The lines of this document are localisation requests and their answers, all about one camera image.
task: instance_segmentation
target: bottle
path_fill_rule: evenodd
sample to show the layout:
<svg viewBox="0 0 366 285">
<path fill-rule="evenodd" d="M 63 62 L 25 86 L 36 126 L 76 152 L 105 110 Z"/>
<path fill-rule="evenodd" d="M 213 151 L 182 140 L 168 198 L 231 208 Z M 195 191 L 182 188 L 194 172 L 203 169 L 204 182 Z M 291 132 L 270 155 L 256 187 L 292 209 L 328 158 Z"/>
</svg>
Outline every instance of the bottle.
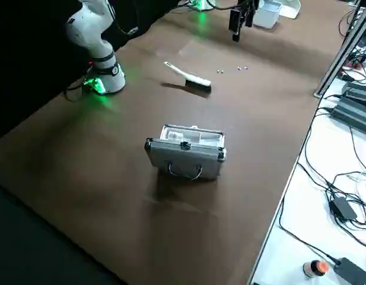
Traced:
<svg viewBox="0 0 366 285">
<path fill-rule="evenodd" d="M 329 265 L 325 261 L 314 260 L 304 263 L 303 270 L 307 277 L 320 277 L 329 271 Z"/>
</svg>

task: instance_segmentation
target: case handle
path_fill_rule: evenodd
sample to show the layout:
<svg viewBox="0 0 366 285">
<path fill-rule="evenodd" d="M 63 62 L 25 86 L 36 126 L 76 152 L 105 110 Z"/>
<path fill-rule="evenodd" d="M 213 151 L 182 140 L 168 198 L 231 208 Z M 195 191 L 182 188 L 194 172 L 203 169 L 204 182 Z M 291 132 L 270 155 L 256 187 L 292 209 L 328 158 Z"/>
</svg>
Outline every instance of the case handle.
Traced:
<svg viewBox="0 0 366 285">
<path fill-rule="evenodd" d="M 169 172 L 169 174 L 171 174 L 173 176 L 188 178 L 190 180 L 196 180 L 198 177 L 200 177 L 200 175 L 202 173 L 202 166 L 198 166 L 197 167 L 198 173 L 197 173 L 197 175 L 195 177 L 190 177 L 188 175 L 179 175 L 179 174 L 173 173 L 172 170 L 171 170 L 171 167 L 172 167 L 172 163 L 169 163 L 168 164 L 168 172 Z"/>
</svg>

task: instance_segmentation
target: brush bristles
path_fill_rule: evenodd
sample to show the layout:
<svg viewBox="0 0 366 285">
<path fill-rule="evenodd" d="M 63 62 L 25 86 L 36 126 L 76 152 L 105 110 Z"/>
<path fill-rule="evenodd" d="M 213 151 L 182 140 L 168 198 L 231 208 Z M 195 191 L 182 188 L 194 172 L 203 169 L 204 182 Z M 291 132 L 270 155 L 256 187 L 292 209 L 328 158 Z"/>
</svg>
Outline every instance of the brush bristles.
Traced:
<svg viewBox="0 0 366 285">
<path fill-rule="evenodd" d="M 188 79 L 186 79 L 186 81 L 185 81 L 185 86 L 188 86 L 188 87 L 200 90 L 200 91 L 204 91 L 206 93 L 212 92 L 212 86 L 211 85 L 205 86 L 205 85 L 190 81 Z"/>
</svg>

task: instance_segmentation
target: orange cap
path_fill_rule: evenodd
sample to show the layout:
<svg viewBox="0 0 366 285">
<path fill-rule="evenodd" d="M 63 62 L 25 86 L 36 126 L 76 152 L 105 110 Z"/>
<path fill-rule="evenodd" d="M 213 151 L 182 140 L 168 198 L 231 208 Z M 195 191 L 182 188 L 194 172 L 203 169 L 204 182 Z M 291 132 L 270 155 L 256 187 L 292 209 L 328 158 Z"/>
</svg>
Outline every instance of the orange cap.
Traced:
<svg viewBox="0 0 366 285">
<path fill-rule="evenodd" d="M 329 265 L 325 261 L 319 261 L 316 264 L 317 270 L 319 270 L 321 273 L 327 273 L 329 271 Z"/>
</svg>

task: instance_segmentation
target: dark background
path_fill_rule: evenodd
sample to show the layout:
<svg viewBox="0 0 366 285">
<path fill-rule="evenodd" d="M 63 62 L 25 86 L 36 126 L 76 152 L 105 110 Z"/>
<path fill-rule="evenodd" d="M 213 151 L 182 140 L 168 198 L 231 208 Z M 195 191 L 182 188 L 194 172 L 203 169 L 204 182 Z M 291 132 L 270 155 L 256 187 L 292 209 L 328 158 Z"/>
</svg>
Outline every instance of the dark background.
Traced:
<svg viewBox="0 0 366 285">
<path fill-rule="evenodd" d="M 178 0 L 110 0 L 125 31 L 133 37 L 170 11 Z M 77 0 L 4 2 L 0 7 L 0 137 L 80 78 L 87 51 L 65 35 L 67 19 L 81 7 Z M 104 32 L 115 50 L 131 38 L 114 24 Z"/>
<path fill-rule="evenodd" d="M 111 3 L 124 30 L 136 25 L 133 2 Z M 134 37 L 176 4 L 137 0 Z M 77 0 L 0 5 L 1 137 L 80 78 L 89 58 L 65 36 L 65 22 L 81 7 Z M 104 37 L 115 50 L 130 40 L 114 25 Z M 125 283 L 0 187 L 0 284 Z"/>
<path fill-rule="evenodd" d="M 126 285 L 1 187 L 0 284 Z"/>
</svg>

